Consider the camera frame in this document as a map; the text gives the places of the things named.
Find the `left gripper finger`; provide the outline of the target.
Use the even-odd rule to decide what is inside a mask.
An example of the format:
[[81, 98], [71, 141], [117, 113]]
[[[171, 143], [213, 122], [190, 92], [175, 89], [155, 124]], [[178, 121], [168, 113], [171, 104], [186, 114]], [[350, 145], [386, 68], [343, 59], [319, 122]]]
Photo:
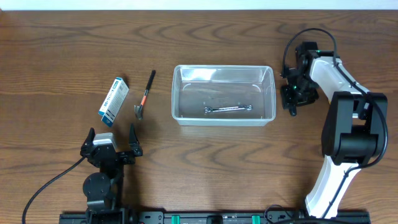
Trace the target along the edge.
[[95, 138], [95, 130], [94, 128], [90, 128], [89, 133], [83, 143], [83, 147], [90, 147], [93, 144], [93, 140]]
[[133, 123], [130, 125], [128, 144], [132, 151], [140, 152], [140, 144], [139, 140], [137, 139]]

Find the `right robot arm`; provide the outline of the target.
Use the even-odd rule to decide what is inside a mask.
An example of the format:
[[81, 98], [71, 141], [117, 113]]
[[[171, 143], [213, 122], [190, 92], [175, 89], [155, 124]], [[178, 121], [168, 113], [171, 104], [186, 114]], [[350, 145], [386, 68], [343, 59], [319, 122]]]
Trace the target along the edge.
[[287, 80], [280, 90], [283, 109], [296, 116], [299, 106], [318, 100], [318, 89], [330, 103], [321, 136], [324, 162], [305, 207], [310, 217], [331, 219], [355, 175], [386, 151], [387, 97], [360, 85], [334, 51], [319, 50], [316, 42], [302, 42], [295, 58], [297, 66], [284, 65], [281, 74]]

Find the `blue white screwdriver box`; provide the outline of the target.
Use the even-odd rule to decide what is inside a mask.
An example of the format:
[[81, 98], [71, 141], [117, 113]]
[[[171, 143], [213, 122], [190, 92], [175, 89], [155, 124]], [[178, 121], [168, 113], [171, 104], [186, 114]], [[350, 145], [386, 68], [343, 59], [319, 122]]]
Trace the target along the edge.
[[116, 77], [98, 111], [102, 122], [108, 127], [113, 125], [128, 93], [129, 87], [124, 80], [121, 77]]

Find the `silver combination wrench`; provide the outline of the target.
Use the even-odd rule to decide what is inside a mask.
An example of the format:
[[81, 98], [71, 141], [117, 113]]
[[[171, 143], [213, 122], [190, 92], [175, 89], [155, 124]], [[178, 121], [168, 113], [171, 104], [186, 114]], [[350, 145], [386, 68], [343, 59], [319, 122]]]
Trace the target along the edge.
[[253, 109], [252, 105], [238, 105], [238, 106], [229, 106], [222, 108], [212, 108], [212, 107], [204, 107], [204, 113], [224, 113], [231, 111], [251, 111]]

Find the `slim black yellow screwdriver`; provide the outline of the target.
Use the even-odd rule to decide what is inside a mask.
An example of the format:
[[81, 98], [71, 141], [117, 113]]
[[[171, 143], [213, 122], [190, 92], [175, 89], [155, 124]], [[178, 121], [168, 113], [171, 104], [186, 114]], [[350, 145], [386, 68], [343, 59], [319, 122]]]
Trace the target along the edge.
[[291, 106], [290, 108], [289, 108], [289, 113], [290, 113], [290, 115], [291, 116], [296, 116], [297, 115], [297, 108], [296, 108], [296, 106]]

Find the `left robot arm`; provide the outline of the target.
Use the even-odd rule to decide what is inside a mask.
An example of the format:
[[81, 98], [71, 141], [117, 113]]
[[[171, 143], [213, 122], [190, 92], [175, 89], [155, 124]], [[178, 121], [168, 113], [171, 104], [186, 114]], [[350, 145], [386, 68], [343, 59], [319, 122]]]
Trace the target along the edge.
[[135, 164], [136, 157], [143, 155], [133, 124], [130, 125], [128, 146], [128, 151], [118, 152], [113, 133], [96, 134], [93, 128], [82, 144], [80, 155], [99, 169], [83, 183], [87, 223], [139, 222], [136, 212], [121, 203], [124, 166]]

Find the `small black handled hammer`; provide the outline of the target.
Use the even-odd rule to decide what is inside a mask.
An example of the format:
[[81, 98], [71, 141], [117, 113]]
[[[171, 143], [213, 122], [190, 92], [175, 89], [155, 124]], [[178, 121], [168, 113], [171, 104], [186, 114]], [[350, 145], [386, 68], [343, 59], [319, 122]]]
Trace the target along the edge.
[[150, 90], [150, 88], [151, 88], [151, 86], [152, 86], [152, 82], [153, 82], [153, 80], [154, 80], [155, 74], [156, 74], [156, 71], [155, 71], [155, 70], [152, 70], [152, 71], [151, 71], [151, 75], [150, 75], [150, 77], [149, 77], [149, 80], [148, 80], [148, 82], [147, 82], [146, 89], [145, 89], [145, 91], [144, 91], [142, 100], [141, 100], [141, 102], [140, 102], [139, 105], [135, 105], [135, 106], [134, 106], [134, 112], [135, 112], [135, 115], [136, 115], [136, 118], [137, 118], [137, 119], [142, 119], [142, 118], [143, 118], [143, 115], [142, 115], [142, 114], [143, 114], [143, 107], [144, 107], [144, 105], [145, 105], [146, 98], [147, 98], [147, 96], [148, 96], [149, 90]]

